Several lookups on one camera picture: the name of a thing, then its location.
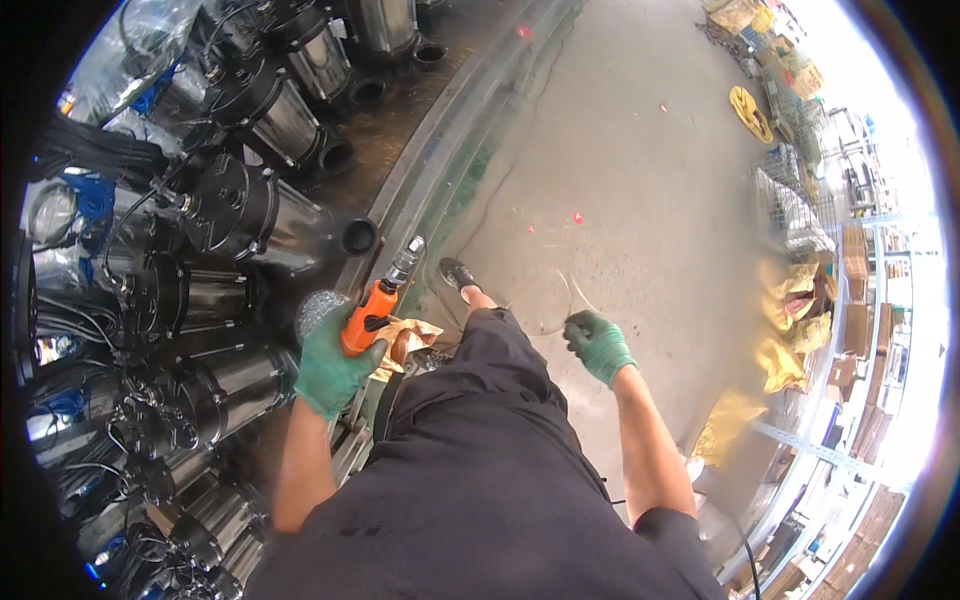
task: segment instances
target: plastic wrap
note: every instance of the plastic wrap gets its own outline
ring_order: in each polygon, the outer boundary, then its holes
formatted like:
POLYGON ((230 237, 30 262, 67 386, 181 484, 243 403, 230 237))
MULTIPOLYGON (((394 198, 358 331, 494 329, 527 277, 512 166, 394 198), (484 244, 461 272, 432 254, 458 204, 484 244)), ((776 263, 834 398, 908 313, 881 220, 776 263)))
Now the plastic wrap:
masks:
POLYGON ((86 290, 93 279, 93 265, 79 244, 34 252, 34 269, 42 290, 86 290))
POLYGON ((148 141, 160 147, 164 156, 168 158, 184 157, 186 153, 180 147, 180 142, 161 126, 146 121, 131 108, 124 108, 117 116, 104 125, 109 132, 125 133, 140 141, 148 141))
POLYGON ((201 4, 129 0, 121 6, 73 72, 64 112, 103 125, 127 107, 180 57, 201 4))
MULTIPOLYGON (((243 0, 203 0, 202 4, 213 20, 219 23, 225 16, 249 3, 243 0)), ((224 23, 223 36, 243 52, 248 52, 256 43, 259 28, 256 10, 240 11, 224 23)))
POLYGON ((60 181, 49 181, 26 210, 27 232, 40 246, 54 246, 66 235, 77 214, 77 193, 60 181))
POLYGON ((326 313, 347 300, 349 298, 333 290, 320 290, 303 299, 300 308, 297 309, 297 320, 294 325, 300 345, 303 345, 303 338, 324 321, 326 313))

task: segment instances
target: yellow sack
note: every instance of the yellow sack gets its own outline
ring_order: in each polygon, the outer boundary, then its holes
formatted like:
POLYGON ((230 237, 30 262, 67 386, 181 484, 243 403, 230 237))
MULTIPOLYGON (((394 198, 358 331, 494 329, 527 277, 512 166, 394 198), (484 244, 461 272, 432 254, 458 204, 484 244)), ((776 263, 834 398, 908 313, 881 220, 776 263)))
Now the yellow sack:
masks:
POLYGON ((730 90, 730 103, 740 120, 756 136, 756 139, 764 144, 774 141, 774 134, 770 131, 767 117, 763 116, 763 113, 756 108, 756 100, 750 95, 750 92, 739 85, 735 85, 730 90))
POLYGON ((760 310, 767 321, 780 333, 784 333, 793 326, 793 317, 786 314, 783 310, 783 301, 778 300, 770 294, 764 294, 760 297, 760 310))
POLYGON ((774 261, 760 261, 760 281, 767 292, 777 300, 783 300, 788 294, 813 291, 813 278, 817 274, 817 262, 790 265, 786 272, 774 261))
POLYGON ((763 5, 757 5, 756 16, 750 22, 750 27, 758 34, 770 31, 774 24, 774 12, 763 5))
POLYGON ((728 388, 710 411, 707 424, 700 432, 691 455, 703 458, 708 465, 719 465, 747 423, 766 410, 767 407, 759 400, 744 396, 735 388, 728 388))
POLYGON ((783 334, 783 342, 796 354, 809 354, 830 341, 830 313, 795 324, 783 334))
POLYGON ((793 323, 810 312, 811 306, 813 306, 813 298, 792 300, 784 304, 783 300, 778 300, 770 294, 764 294, 760 297, 760 309, 763 311, 763 316, 779 333, 789 331, 793 323))
POLYGON ((710 8, 710 20, 735 36, 750 25, 757 10, 754 0, 729 0, 719 8, 710 4, 710 8))
POLYGON ((383 338, 390 345, 387 347, 387 353, 383 355, 383 360, 380 361, 380 366, 376 368, 370 378, 387 382, 392 372, 403 372, 403 358, 406 357, 407 352, 432 346, 437 340, 437 336, 443 332, 441 328, 426 321, 420 321, 419 319, 401 320, 391 316, 390 324, 376 332, 377 340, 383 338), (403 348, 397 347, 397 337, 401 338, 403 348))
POLYGON ((767 372, 764 394, 774 394, 789 385, 806 387, 804 363, 776 333, 771 331, 770 337, 760 340, 754 358, 760 368, 767 372))

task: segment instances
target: green work glove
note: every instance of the green work glove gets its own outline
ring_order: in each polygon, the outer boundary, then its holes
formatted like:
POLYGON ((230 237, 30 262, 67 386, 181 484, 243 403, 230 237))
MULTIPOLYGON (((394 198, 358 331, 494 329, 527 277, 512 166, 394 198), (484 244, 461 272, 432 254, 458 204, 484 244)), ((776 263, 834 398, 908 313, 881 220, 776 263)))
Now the green work glove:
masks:
POLYGON ((611 386, 613 376, 624 365, 636 366, 620 327, 585 310, 566 318, 566 349, 577 355, 591 375, 611 386))
POLYGON ((300 375, 294 390, 327 421, 340 415, 363 380, 380 366, 389 345, 386 340, 377 340, 359 356, 344 355, 340 332, 354 308, 356 302, 347 302, 331 310, 303 340, 300 375))

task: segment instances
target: cardboard box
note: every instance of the cardboard box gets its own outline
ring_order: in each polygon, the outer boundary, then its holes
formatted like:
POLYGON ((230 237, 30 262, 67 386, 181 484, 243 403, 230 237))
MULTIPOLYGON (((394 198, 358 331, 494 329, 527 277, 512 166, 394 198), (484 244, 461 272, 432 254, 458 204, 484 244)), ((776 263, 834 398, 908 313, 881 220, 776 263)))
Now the cardboard box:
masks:
POLYGON ((847 327, 844 329, 843 351, 860 358, 870 352, 870 314, 866 304, 847 304, 847 327))
POLYGON ((887 357, 878 354, 874 358, 874 372, 870 375, 870 387, 867 388, 867 404, 876 404, 880 399, 880 388, 887 373, 887 357))
POLYGON ((831 588, 826 582, 820 582, 809 596, 809 600, 841 600, 845 592, 831 588))
POLYGON ((890 430, 890 423, 894 421, 894 416, 883 413, 880 418, 880 425, 876 429, 873 438, 868 441, 867 447, 863 450, 863 462, 869 465, 876 464, 876 458, 880 453, 880 447, 883 445, 883 439, 887 437, 887 431, 890 430))
POLYGON ((736 36, 750 25, 758 11, 754 0, 730 0, 712 11, 710 20, 736 36))
POLYGON ((860 451, 867 438, 867 430, 870 428, 870 423, 874 419, 874 413, 877 411, 883 412, 882 409, 876 408, 873 404, 867 404, 863 407, 863 413, 860 415, 860 423, 856 426, 856 435, 853 436, 853 442, 850 445, 850 455, 854 458, 859 458, 860 456, 860 451))
POLYGON ((793 52, 793 42, 780 34, 770 40, 770 48, 777 53, 778 57, 785 57, 793 52))
POLYGON ((813 100, 823 86, 824 76, 820 74, 817 65, 813 64, 813 60, 808 60, 793 74, 793 83, 790 85, 801 100, 813 100))
POLYGON ((827 380, 828 387, 845 388, 853 381, 853 374, 856 373, 856 358, 849 356, 847 358, 834 358, 833 366, 830 368, 830 377, 827 380))
POLYGON ((877 492, 867 514, 856 528, 856 534, 867 543, 879 545, 890 531, 904 499, 902 493, 877 492))
MULTIPOLYGON (((764 594, 765 598, 782 598, 787 591, 796 589, 801 583, 804 582, 806 576, 793 563, 787 563, 783 570, 780 572, 780 575, 777 576, 777 579, 770 583, 770 586, 766 589, 764 594)), ((750 579, 750 585, 746 589, 752 588, 753 585, 753 576, 750 579)))
POLYGON ((867 280, 870 276, 867 264, 867 236, 859 225, 843 227, 843 264, 847 268, 847 279, 867 280))
POLYGON ((890 349, 890 340, 894 335, 894 305, 890 302, 880 304, 880 331, 876 338, 876 353, 886 354, 890 349))
POLYGON ((888 415, 882 408, 870 404, 864 406, 862 422, 860 422, 853 439, 851 456, 863 459, 866 463, 867 456, 872 454, 874 462, 876 462, 879 445, 883 442, 892 421, 893 415, 888 415))
POLYGON ((847 277, 847 287, 850 288, 850 300, 854 304, 862 304, 867 301, 866 279, 850 279, 847 277))

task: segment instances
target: metal shelving rack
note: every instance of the metal shelving rack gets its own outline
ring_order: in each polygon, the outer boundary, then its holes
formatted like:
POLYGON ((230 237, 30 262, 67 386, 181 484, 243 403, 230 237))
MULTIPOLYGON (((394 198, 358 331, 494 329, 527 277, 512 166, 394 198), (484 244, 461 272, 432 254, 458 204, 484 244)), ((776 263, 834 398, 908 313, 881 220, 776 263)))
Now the metal shelving rack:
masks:
MULTIPOLYGON (((843 338, 846 327, 845 304, 849 297, 849 287, 842 260, 843 226, 856 224, 874 232, 876 291, 873 303, 875 318, 871 336, 871 351, 867 360, 866 373, 866 381, 869 383, 874 374, 876 346, 880 329, 880 321, 876 318, 876 315, 879 314, 880 306, 886 298, 886 258, 882 225, 892 225, 902 220, 901 216, 891 214, 876 214, 860 219, 851 219, 850 199, 846 198, 844 194, 834 196, 829 191, 824 192, 811 186, 810 181, 805 178, 804 168, 815 166, 810 163, 817 160, 842 160, 845 157, 846 147, 842 144, 836 130, 819 118, 821 113, 826 115, 819 103, 800 101, 795 97, 795 94, 789 91, 789 88, 777 85, 771 74, 767 72, 762 74, 761 80, 767 89, 770 104, 775 108, 774 123, 786 123, 787 129, 794 134, 797 133, 796 129, 798 127, 809 126, 811 128, 810 132, 804 134, 810 143, 806 144, 807 147, 803 148, 802 152, 798 149, 792 156, 785 156, 787 153, 781 145, 776 151, 768 153, 768 156, 760 163, 754 165, 755 202, 757 202, 761 215, 763 212, 767 213, 767 218, 761 219, 761 228, 766 229, 761 233, 769 242, 785 247, 789 251, 794 251, 794 253, 799 253, 796 252, 795 248, 791 248, 791 243, 793 243, 793 246, 809 245, 810 243, 820 244, 823 236, 818 237, 818 235, 811 233, 820 228, 820 231, 828 235, 835 243, 834 256, 836 256, 836 260, 833 273, 837 280, 837 299, 834 304, 830 342, 820 350, 822 360, 817 361, 816 372, 808 374, 810 383, 807 386, 806 394, 813 399, 813 402, 806 408, 810 413, 810 418, 805 426, 800 428, 802 431, 798 430, 797 434, 794 434, 772 427, 767 423, 755 423, 754 429, 764 435, 772 437, 782 444, 797 448, 797 456, 784 475, 780 487, 764 515, 748 535, 748 542, 752 547, 760 545, 789 515, 804 486, 811 484, 811 480, 821 462, 835 465, 834 474, 839 475, 831 479, 831 484, 825 491, 831 497, 831 489, 838 489, 837 486, 841 485, 841 482, 851 480, 855 474, 859 474, 868 481, 874 481, 871 484, 873 489, 868 493, 865 500, 867 504, 861 507, 860 518, 862 518, 862 513, 865 512, 864 507, 869 506, 869 502, 876 493, 878 469, 854 460, 849 456, 849 452, 838 452, 832 448, 825 448, 821 446, 821 443, 828 432, 832 418, 832 411, 826 410, 832 408, 828 405, 833 404, 833 400, 827 396, 828 375, 833 358, 837 354, 839 340, 843 338), (763 171, 768 177, 760 178, 757 175, 758 171, 763 171), (793 218, 791 219, 781 201, 784 197, 783 189, 787 189, 799 197, 809 207, 809 212, 800 212, 801 218, 798 219, 798 211, 794 208, 793 218)), ((861 421, 862 419, 857 419, 852 425, 848 440, 852 440, 856 435, 861 421)), ((823 522, 820 521, 822 521, 821 518, 808 523, 804 532, 792 544, 784 558, 771 570, 762 588, 766 589, 777 578, 789 560, 813 542, 823 527, 823 522)), ((854 524, 852 531, 855 531, 858 522, 854 524)), ((837 553, 834 554, 834 560, 839 556, 838 553, 842 552, 843 545, 846 545, 848 541, 849 539, 844 541, 838 548, 837 553)), ((746 560, 746 551, 743 548, 738 549, 724 564, 717 575, 717 579, 721 583, 727 583, 746 563, 746 560)))
MULTIPOLYGON (((876 290, 874 297, 875 318, 873 330, 871 332, 871 352, 867 361, 867 373, 865 379, 867 382, 872 380, 874 369, 876 368, 876 347, 879 341, 880 330, 880 321, 876 318, 876 315, 879 314, 880 306, 886 300, 886 256, 884 253, 886 246, 883 240, 882 224, 893 224, 898 220, 899 218, 893 215, 878 215, 869 221, 862 220, 867 221, 866 223, 862 221, 860 222, 860 225, 863 227, 871 228, 874 231, 875 258, 877 264, 876 290)), ((842 289, 844 287, 844 283, 840 283, 838 287, 842 289)), ((831 341, 835 341, 836 332, 836 328, 834 328, 834 340, 831 341)), ((834 351, 834 349, 835 345, 831 344, 831 351, 834 351)), ((823 400, 824 396, 826 396, 825 393, 821 395, 821 400, 823 400)), ((848 440, 853 440, 857 430, 861 425, 862 420, 857 419, 851 427, 851 431, 847 438, 848 440)), ((790 470, 788 470, 784 476, 783 482, 781 483, 773 501, 768 506, 764 516, 751 532, 750 536, 748 536, 748 540, 752 546, 755 544, 760 544, 763 540, 765 540, 766 537, 777 528, 777 525, 786 518, 800 491, 804 488, 804 485, 809 485, 811 483, 815 469, 821 463, 821 461, 834 465, 834 472, 831 475, 831 482, 823 492, 824 498, 833 498, 835 496, 835 492, 838 491, 844 483, 852 480, 855 474, 859 475, 862 479, 866 479, 869 482, 868 485, 871 486, 863 500, 863 503, 857 511, 857 516, 853 520, 850 529, 840 540, 840 543, 833 551, 830 560, 824 566, 821 573, 813 580, 813 583, 802 596, 801 600, 804 600, 827 576, 830 569, 839 560, 844 548, 850 542, 853 533, 856 531, 857 527, 859 527, 864 515, 866 514, 867 508, 870 506, 870 503, 873 501, 873 498, 876 495, 876 490, 882 481, 882 471, 880 468, 877 468, 873 465, 869 465, 862 461, 851 458, 848 452, 840 452, 821 446, 819 440, 822 440, 823 436, 826 434, 826 428, 820 429, 811 427, 806 432, 806 435, 802 437, 791 435, 788 432, 777 429, 776 427, 771 427, 766 423, 757 422, 754 424, 754 429, 760 433, 763 433, 764 435, 778 440, 782 444, 788 444, 796 447, 798 449, 798 456, 794 460, 790 470)), ((780 562, 773 569, 771 569, 769 575, 761 584, 761 591, 766 590, 770 584, 777 579, 782 570, 786 567, 787 563, 789 563, 789 561, 799 553, 804 551, 805 548, 809 547, 809 545, 816 539, 825 524, 823 515, 823 511, 818 511, 817 517, 806 525, 804 531, 794 541, 789 550, 783 555, 783 558, 780 560, 780 562)), ((745 560, 746 552, 740 550, 737 555, 732 557, 727 564, 725 564, 724 569, 720 572, 717 578, 721 582, 729 581, 737 569, 743 565, 745 560)))

